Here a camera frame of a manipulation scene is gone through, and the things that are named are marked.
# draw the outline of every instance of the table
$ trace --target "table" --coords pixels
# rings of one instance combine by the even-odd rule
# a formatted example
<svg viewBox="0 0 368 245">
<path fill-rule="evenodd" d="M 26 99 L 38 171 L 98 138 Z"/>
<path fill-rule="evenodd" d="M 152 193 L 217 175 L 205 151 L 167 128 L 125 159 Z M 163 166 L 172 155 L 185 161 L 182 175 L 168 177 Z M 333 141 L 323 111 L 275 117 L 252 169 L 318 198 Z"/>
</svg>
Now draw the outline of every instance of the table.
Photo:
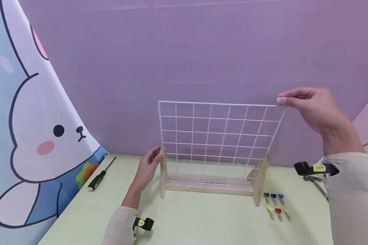
<svg viewBox="0 0 368 245">
<path fill-rule="evenodd" d="M 89 182 L 109 167 L 99 187 Z M 39 245 L 100 244 L 105 227 L 135 176 L 140 157 L 109 154 L 73 201 L 48 230 Z M 140 201 L 141 218 L 152 218 L 150 232 L 138 229 L 134 244 L 236 245 L 236 244 L 333 244 L 328 202 L 294 168 L 269 167 L 264 191 L 284 194 L 292 221 L 283 214 L 272 221 L 264 198 L 255 207 L 251 196 L 166 191 L 160 198 L 159 168 Z"/>
</svg>

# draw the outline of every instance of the wooden clothespin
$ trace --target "wooden clothespin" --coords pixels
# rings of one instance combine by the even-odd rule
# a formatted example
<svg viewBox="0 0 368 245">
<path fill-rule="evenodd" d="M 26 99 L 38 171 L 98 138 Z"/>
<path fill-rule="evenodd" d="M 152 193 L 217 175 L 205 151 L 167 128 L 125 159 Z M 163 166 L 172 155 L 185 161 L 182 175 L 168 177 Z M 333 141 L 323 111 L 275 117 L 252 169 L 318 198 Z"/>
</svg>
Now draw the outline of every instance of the wooden clothespin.
<svg viewBox="0 0 368 245">
<path fill-rule="evenodd" d="M 286 217 L 288 218 L 289 221 L 292 221 L 292 217 L 290 217 L 290 211 L 289 209 L 284 209 Z"/>
<path fill-rule="evenodd" d="M 282 205 L 285 206 L 285 201 L 283 199 L 283 195 L 282 194 L 278 194 L 279 200 L 281 201 Z"/>
<path fill-rule="evenodd" d="M 277 212 L 277 214 L 278 214 L 278 219 L 279 219 L 279 221 L 283 221 L 282 220 L 282 215 L 281 215 L 281 213 L 282 213 L 282 210 L 281 209 L 279 209 L 279 208 L 275 208 L 275 211 Z"/>
<path fill-rule="evenodd" d="M 270 204 L 270 201 L 269 201 L 270 193 L 265 192 L 264 197 L 266 198 L 267 204 Z"/>
<path fill-rule="evenodd" d="M 277 200 L 276 200 L 277 194 L 272 193 L 271 197 L 273 198 L 274 204 L 277 205 Z"/>
<path fill-rule="evenodd" d="M 271 206 L 268 206 L 267 207 L 267 210 L 269 211 L 270 213 L 270 217 L 271 217 L 271 220 L 274 220 L 274 208 L 271 207 Z"/>
</svg>

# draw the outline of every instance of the white wire grid panel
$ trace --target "white wire grid panel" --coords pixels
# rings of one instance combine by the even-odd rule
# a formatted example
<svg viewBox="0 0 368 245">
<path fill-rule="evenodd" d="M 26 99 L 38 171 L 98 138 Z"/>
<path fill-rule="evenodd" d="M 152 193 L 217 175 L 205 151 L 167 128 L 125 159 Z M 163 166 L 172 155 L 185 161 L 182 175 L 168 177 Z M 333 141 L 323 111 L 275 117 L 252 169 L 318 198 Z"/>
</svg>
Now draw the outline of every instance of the white wire grid panel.
<svg viewBox="0 0 368 245">
<path fill-rule="evenodd" d="M 168 181 L 252 186 L 285 107 L 159 101 Z"/>
</svg>

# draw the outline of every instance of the wooden base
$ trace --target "wooden base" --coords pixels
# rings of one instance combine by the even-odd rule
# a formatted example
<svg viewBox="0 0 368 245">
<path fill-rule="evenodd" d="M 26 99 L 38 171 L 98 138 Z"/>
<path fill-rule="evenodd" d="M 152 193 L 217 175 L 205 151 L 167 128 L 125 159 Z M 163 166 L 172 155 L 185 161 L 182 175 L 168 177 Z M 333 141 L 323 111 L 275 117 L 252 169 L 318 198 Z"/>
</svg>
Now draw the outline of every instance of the wooden base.
<svg viewBox="0 0 368 245">
<path fill-rule="evenodd" d="M 208 193 L 220 193 L 220 194 L 236 194 L 252 196 L 254 190 L 248 186 L 234 186 L 234 185 L 215 185 L 205 183 L 186 183 L 186 182 L 166 182 L 167 190 L 176 191 L 197 191 Z"/>
<path fill-rule="evenodd" d="M 265 156 L 263 160 L 254 167 L 256 169 L 253 169 L 246 178 L 231 180 L 229 178 L 221 178 L 220 176 L 217 176 L 217 178 L 196 178 L 190 174 L 171 175 L 169 173 L 169 175 L 167 175 L 165 150 L 161 149 L 160 152 L 164 154 L 160 164 L 162 199 L 165 198 L 165 190 L 197 191 L 253 196 L 255 206 L 260 206 L 266 171 L 270 165 L 269 156 Z"/>
</svg>

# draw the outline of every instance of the bunny illustration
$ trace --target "bunny illustration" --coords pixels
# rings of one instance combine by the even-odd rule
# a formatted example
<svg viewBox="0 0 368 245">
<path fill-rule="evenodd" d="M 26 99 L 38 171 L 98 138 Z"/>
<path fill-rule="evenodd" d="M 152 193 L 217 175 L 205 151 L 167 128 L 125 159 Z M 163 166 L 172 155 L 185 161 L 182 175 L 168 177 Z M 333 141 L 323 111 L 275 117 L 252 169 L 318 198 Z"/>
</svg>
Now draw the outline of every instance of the bunny illustration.
<svg viewBox="0 0 368 245">
<path fill-rule="evenodd" d="M 0 225 L 18 228 L 58 216 L 106 151 L 78 116 L 21 7 L 10 1 L 0 7 L 27 76 L 9 115 L 14 144 L 9 164 L 20 182 L 0 197 Z M 22 23 L 27 28 L 19 28 Z"/>
</svg>

